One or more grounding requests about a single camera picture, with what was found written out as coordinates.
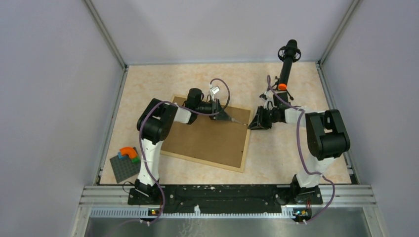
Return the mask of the wooden picture frame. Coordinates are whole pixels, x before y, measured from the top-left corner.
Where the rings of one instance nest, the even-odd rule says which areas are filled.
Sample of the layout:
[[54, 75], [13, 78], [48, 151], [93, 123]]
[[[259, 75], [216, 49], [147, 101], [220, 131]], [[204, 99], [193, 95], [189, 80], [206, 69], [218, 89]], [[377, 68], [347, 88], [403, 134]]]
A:
[[226, 111], [238, 121], [211, 120], [198, 116], [191, 125], [175, 122], [163, 142], [161, 154], [244, 172], [251, 132], [242, 123], [251, 120], [253, 111], [231, 106]]

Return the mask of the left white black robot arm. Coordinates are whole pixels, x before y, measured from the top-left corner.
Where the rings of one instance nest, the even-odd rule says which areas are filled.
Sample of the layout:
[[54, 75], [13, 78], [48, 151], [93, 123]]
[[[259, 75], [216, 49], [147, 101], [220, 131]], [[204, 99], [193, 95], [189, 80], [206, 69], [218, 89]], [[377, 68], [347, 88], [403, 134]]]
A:
[[135, 189], [146, 204], [153, 204], [158, 199], [158, 166], [163, 141], [168, 137], [175, 122], [191, 125], [198, 115], [208, 116], [212, 120], [230, 120], [215, 94], [218, 86], [210, 86], [209, 100], [203, 100], [202, 91], [191, 88], [183, 106], [176, 103], [152, 99], [137, 122], [141, 149], [140, 172], [135, 180]]

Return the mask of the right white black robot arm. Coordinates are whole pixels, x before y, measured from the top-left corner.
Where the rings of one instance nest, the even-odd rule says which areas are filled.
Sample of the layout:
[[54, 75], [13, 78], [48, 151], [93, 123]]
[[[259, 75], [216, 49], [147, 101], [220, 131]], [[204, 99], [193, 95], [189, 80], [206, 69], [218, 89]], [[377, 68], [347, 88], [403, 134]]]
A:
[[280, 92], [268, 96], [267, 91], [261, 94], [264, 105], [257, 107], [248, 128], [267, 130], [277, 122], [296, 125], [297, 149], [303, 168], [294, 175], [286, 198], [304, 203], [318, 198], [318, 185], [324, 172], [349, 150], [350, 139], [339, 110], [313, 111], [293, 106], [288, 95]]

